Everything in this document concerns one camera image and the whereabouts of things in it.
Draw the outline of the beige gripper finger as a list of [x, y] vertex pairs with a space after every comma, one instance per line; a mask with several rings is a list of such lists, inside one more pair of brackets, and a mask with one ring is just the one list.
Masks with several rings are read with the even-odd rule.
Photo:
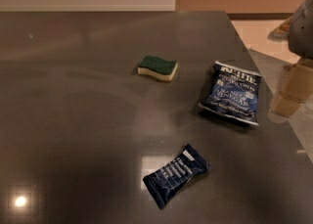
[[272, 98], [271, 112], [283, 117], [292, 116], [313, 95], [313, 60], [284, 66]]

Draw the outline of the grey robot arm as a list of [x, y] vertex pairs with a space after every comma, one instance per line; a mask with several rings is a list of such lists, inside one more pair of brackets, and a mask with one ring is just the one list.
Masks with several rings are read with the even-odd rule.
[[300, 57], [284, 66], [271, 101], [271, 111], [292, 116], [313, 94], [313, 0], [305, 0], [291, 17], [289, 50]]

